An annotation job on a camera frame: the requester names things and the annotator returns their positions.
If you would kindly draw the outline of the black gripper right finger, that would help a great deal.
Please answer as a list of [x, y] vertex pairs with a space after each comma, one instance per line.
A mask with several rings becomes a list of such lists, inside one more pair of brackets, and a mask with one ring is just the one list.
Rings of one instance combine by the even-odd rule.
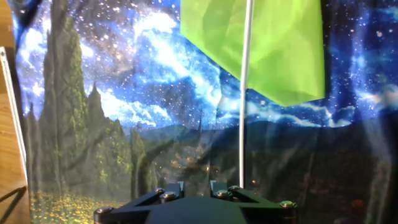
[[210, 195], [239, 209], [246, 223], [297, 224], [297, 204], [290, 200], [271, 202], [238, 185], [210, 181]]

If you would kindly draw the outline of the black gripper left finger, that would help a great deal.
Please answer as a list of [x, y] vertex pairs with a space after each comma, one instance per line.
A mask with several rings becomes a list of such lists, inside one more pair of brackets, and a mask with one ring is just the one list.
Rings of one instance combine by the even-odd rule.
[[166, 188], [155, 190], [119, 207], [103, 206], [93, 212], [93, 222], [97, 224], [145, 224], [150, 212], [167, 202], [185, 197], [185, 183], [167, 184]]

